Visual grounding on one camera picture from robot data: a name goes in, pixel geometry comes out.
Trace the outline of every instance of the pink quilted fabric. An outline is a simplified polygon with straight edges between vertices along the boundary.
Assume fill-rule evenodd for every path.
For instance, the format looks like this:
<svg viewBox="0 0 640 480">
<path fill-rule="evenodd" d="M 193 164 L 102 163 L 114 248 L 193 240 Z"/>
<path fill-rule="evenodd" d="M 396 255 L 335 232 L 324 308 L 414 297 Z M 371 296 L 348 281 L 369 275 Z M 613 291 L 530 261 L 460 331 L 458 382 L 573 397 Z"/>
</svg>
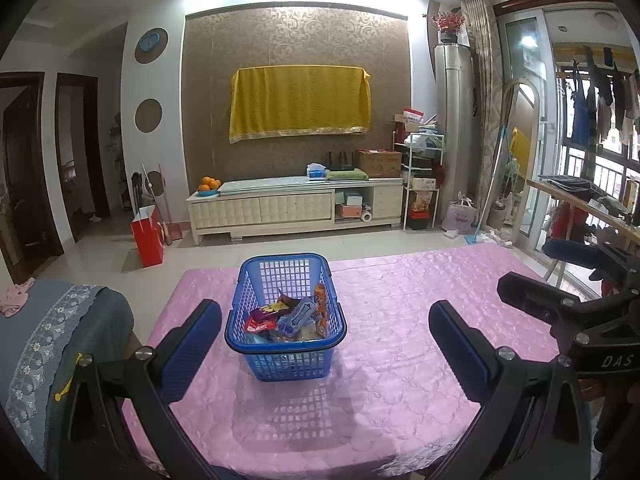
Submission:
<svg viewBox="0 0 640 480">
<path fill-rule="evenodd" d="M 478 410 L 466 400 L 428 329 L 429 307 L 449 300 L 494 346 L 549 361 L 548 327 L 500 302 L 509 270 L 536 277 L 509 250 L 452 250 L 333 262 L 349 331 L 324 380 L 261 383 L 219 336 L 172 410 L 206 460 L 253 478 L 393 476 L 451 449 Z M 238 269 L 184 273 L 149 338 L 157 344 L 203 298 L 229 310 Z M 130 404 L 142 455 L 158 462 Z"/>
</svg>

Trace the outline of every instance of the standing mirror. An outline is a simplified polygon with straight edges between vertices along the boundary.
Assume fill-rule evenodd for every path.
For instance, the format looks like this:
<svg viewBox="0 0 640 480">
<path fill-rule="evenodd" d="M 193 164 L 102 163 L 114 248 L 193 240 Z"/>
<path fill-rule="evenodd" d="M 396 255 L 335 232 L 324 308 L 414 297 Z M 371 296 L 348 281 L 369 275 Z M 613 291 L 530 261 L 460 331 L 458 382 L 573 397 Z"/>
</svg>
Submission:
<svg viewBox="0 0 640 480">
<path fill-rule="evenodd" d="M 494 172 L 488 199 L 480 219 L 484 228 L 500 238 L 516 242 L 529 195 L 538 145 L 540 96 L 526 78 L 510 80 L 502 91 L 500 136 L 495 148 Z"/>
</svg>

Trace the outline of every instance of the black vase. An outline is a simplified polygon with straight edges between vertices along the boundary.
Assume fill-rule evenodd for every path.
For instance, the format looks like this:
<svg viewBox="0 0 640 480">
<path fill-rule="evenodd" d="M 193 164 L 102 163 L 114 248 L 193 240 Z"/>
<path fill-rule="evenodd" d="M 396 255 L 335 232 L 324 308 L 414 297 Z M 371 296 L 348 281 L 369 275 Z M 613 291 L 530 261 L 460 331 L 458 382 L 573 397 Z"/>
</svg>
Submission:
<svg viewBox="0 0 640 480">
<path fill-rule="evenodd" d="M 440 30 L 440 43 L 457 43 L 458 34 L 452 30 Z"/>
</svg>

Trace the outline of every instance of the dark brown door frame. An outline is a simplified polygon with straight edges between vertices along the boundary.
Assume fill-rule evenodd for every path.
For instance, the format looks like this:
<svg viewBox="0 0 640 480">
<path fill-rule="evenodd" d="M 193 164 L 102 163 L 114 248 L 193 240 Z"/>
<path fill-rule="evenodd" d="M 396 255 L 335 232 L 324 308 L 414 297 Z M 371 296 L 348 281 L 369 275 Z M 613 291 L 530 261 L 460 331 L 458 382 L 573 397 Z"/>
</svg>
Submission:
<svg viewBox="0 0 640 480">
<path fill-rule="evenodd" d="M 42 212 L 45 218 L 45 227 L 47 230 L 47 240 L 49 241 L 49 251 L 51 256 L 60 256 L 63 254 L 62 244 L 60 243 L 60 236 L 58 235 L 58 229 L 56 228 L 56 222 L 53 219 L 53 213 L 51 211 L 51 203 L 49 201 L 49 193 L 47 192 L 47 181 L 44 173 L 44 162 L 42 158 L 42 89 L 44 86 L 44 72 L 2 72 L 0 73 L 0 88 L 10 88 L 15 86 L 31 86 L 36 89 L 38 96 L 38 104 L 36 107 L 36 124 L 35 124 L 35 136 L 32 139 L 32 153 L 33 167 L 36 174 L 34 175 L 34 193 L 40 196 L 40 202 L 42 206 Z M 4 242 L 0 238 L 0 248 L 2 249 L 2 256 L 6 263 L 9 274 L 14 280 L 20 280 L 21 276 L 17 276 L 16 270 L 11 263 L 8 252 L 4 245 Z"/>
<path fill-rule="evenodd" d="M 56 131 L 56 158 L 58 160 L 58 176 L 62 185 L 62 168 L 60 167 L 60 132 L 58 131 L 58 98 L 61 86 L 76 86 L 82 88 L 82 115 L 84 121 L 84 152 L 86 154 L 86 166 L 89 174 L 91 195 L 94 199 L 95 213 L 100 218 L 111 216 L 107 192 L 102 176 L 102 160 L 100 158 L 100 139 L 98 137 L 98 78 L 59 73 L 56 81 L 56 103 L 54 122 Z"/>
</svg>

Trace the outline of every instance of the silver standing air conditioner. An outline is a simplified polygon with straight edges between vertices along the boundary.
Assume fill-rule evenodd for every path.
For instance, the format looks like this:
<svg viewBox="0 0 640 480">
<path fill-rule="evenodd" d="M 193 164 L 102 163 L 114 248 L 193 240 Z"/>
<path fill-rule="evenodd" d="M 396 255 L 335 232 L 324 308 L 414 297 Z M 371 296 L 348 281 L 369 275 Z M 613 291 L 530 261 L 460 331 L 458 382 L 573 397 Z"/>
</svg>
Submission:
<svg viewBox="0 0 640 480">
<path fill-rule="evenodd" d="M 474 72 L 468 46 L 441 43 L 435 48 L 435 59 L 438 127 L 445 136 L 445 181 L 438 204 L 442 218 L 458 192 L 468 192 Z"/>
</svg>

